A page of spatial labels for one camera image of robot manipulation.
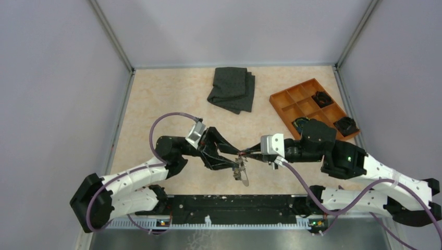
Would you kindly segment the metal key holder plate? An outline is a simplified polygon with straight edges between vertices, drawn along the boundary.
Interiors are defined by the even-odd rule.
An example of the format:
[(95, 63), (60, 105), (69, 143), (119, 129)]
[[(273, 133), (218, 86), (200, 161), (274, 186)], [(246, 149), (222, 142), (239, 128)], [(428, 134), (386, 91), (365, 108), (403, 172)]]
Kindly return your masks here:
[(248, 187), (250, 182), (245, 168), (246, 162), (247, 160), (241, 156), (235, 159), (236, 166), (233, 167), (233, 177), (236, 181), (241, 181), (244, 186)]

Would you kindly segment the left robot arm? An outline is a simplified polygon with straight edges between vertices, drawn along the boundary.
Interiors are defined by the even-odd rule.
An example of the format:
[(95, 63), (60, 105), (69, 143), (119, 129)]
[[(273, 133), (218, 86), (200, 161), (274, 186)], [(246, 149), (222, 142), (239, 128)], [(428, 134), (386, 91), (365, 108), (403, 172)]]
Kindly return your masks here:
[(208, 127), (195, 143), (187, 137), (164, 135), (157, 139), (154, 156), (136, 167), (84, 178), (69, 205), (85, 233), (103, 229), (114, 218), (138, 211), (161, 215), (167, 209), (167, 195), (158, 182), (178, 175), (188, 160), (198, 157), (209, 170), (237, 168), (238, 164), (221, 153), (238, 155), (239, 149), (230, 144), (215, 127)]

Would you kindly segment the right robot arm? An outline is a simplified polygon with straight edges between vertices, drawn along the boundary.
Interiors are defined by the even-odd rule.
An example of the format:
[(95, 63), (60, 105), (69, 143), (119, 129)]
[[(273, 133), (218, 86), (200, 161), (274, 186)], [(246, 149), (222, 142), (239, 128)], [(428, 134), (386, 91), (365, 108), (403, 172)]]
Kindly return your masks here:
[(282, 134), (264, 135), (259, 144), (240, 152), (241, 156), (273, 167), (294, 171), (294, 163), (321, 162), (321, 172), (336, 179), (364, 184), (362, 191), (309, 186), (306, 209), (313, 215), (321, 212), (337, 216), (361, 211), (391, 217), (395, 222), (423, 227), (441, 220), (441, 206), (433, 201), (440, 186), (436, 179), (418, 180), (389, 168), (364, 149), (336, 139), (336, 130), (312, 119), (305, 123), (299, 140)]

